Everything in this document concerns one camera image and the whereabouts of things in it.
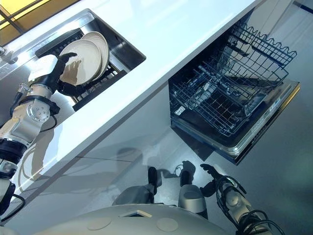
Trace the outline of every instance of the black cable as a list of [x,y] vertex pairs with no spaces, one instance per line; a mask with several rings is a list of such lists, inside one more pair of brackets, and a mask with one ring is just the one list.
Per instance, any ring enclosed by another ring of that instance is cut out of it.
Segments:
[[250,211],[249,213],[245,214],[243,219],[241,219],[239,221],[239,227],[242,228],[243,226],[245,226],[246,222],[249,221],[250,219],[252,219],[253,218],[253,214],[255,214],[255,213],[263,214],[265,220],[268,220],[268,215],[264,211],[262,211],[262,210],[253,210],[253,211]]
[[240,184],[238,183],[238,181],[235,180],[233,177],[227,176],[227,175],[222,176],[222,177],[219,178],[219,179],[217,180],[217,182],[216,182],[216,200],[217,200],[217,205],[219,206],[219,208],[221,208],[222,212],[223,212],[224,215],[227,217],[227,219],[229,219],[230,222],[232,222],[232,223],[235,225],[235,227],[239,230],[239,224],[237,223],[237,221],[235,221],[235,220],[232,218],[232,216],[231,216],[230,213],[228,212],[227,206],[226,206],[225,203],[222,201],[222,198],[223,198],[223,189],[220,188],[220,187],[221,187],[221,185],[222,185],[223,180],[229,180],[229,179],[231,179],[231,180],[232,180],[233,182],[235,182],[237,185],[240,185]]
[[16,194],[13,194],[13,196],[16,198],[19,198],[22,201],[22,203],[18,208],[16,208],[13,212],[11,212],[7,217],[3,218],[1,222],[4,222],[5,220],[8,220],[9,218],[15,216],[16,213],[19,212],[26,204],[25,199],[23,197],[16,195]]
[[274,225],[274,227],[277,228],[277,230],[280,232],[281,235],[285,235],[284,231],[276,223],[274,223],[271,220],[262,220],[262,221],[253,223],[247,228],[247,230],[244,232],[244,235],[248,235],[256,226],[261,225],[261,224]]
[[41,130],[40,133],[44,132],[44,131],[49,131],[49,130],[53,129],[54,127],[56,127],[56,125],[58,124],[58,121],[57,121],[57,119],[55,118],[54,115],[51,115],[51,117],[54,119],[54,125],[52,127],[48,128],[48,129]]

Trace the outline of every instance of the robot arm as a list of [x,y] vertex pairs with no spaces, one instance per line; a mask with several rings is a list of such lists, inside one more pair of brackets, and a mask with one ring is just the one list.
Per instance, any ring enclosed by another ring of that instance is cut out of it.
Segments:
[[0,216],[7,210],[15,190],[9,180],[15,174],[17,164],[40,133],[42,125],[60,110],[50,98],[58,89],[66,93],[64,87],[68,86],[60,81],[60,75],[69,58],[76,55],[68,53],[59,58],[54,55],[40,58],[28,78],[33,81],[30,87],[20,84],[10,109],[12,118],[0,129]]
[[219,174],[214,167],[202,164],[201,167],[214,178],[200,188],[205,197],[216,193],[217,204],[225,216],[236,226],[237,235],[272,235],[271,225],[281,234],[284,232],[261,210],[254,210],[244,197],[245,189],[233,177]]

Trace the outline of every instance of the window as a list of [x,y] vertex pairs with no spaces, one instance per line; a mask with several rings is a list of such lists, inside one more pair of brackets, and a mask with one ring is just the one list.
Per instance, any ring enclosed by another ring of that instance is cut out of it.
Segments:
[[77,1],[0,0],[0,45],[8,44]]

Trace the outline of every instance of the faucet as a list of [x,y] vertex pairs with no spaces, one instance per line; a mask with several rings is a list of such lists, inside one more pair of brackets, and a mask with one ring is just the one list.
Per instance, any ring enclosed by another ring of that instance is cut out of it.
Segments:
[[7,62],[10,65],[17,62],[18,57],[12,58],[12,55],[13,55],[13,51],[10,51],[9,53],[7,53],[7,50],[4,47],[0,46],[0,58],[3,61]]
[[0,46],[0,56],[5,55],[6,49],[2,46]]

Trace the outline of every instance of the dish rack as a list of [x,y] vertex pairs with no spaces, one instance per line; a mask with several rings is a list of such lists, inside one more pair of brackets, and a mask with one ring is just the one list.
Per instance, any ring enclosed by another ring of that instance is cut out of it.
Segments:
[[181,77],[170,85],[170,105],[172,115],[189,109],[229,137],[282,84],[284,68],[297,53],[246,24],[235,24],[226,34],[226,43],[197,58],[189,75],[176,75]]
[[[50,44],[47,44],[46,46],[37,50],[35,54],[38,58],[49,54],[59,56],[62,50],[68,44],[81,39],[83,36],[84,33],[81,29],[71,30],[63,34],[61,37],[57,38]],[[114,82],[116,82],[126,74],[127,73],[124,70],[119,70],[111,61],[109,61],[106,71],[103,73],[102,76],[100,76],[96,80],[91,80],[81,85],[81,89],[79,89],[79,92],[71,96],[71,98],[75,102],[73,109],[75,111],[79,110],[86,103],[91,101],[94,97],[103,92],[106,88],[111,86]]]

